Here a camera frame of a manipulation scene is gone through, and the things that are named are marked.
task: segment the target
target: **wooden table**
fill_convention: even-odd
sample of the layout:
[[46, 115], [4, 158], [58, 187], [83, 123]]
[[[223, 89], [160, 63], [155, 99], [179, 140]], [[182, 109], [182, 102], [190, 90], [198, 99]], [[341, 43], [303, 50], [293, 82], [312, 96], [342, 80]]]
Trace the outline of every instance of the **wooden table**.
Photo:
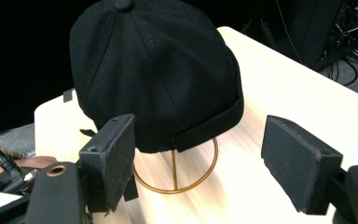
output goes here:
[[[245, 109], [241, 122], [217, 137], [219, 158], [211, 175], [190, 191], [164, 195], [138, 184], [139, 199], [124, 203], [96, 223], [331, 223], [327, 216], [299, 214], [260, 158], [267, 115], [290, 119], [344, 155], [342, 168], [358, 164], [358, 94], [247, 36], [218, 29], [237, 57]], [[95, 127], [76, 101], [62, 96], [35, 113], [36, 155], [76, 161]], [[176, 155], [179, 185], [201, 177], [213, 159], [213, 143]], [[135, 166], [151, 185], [172, 187], [171, 153], [136, 152]]]

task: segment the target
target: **black hat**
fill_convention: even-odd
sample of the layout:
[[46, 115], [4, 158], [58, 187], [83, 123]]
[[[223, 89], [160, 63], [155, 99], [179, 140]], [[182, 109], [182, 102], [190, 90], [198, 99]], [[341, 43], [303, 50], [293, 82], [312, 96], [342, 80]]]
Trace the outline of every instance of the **black hat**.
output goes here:
[[70, 35], [80, 107], [97, 126], [132, 113], [143, 152], [183, 151], [243, 113], [237, 61], [208, 17], [179, 0], [104, 0]]

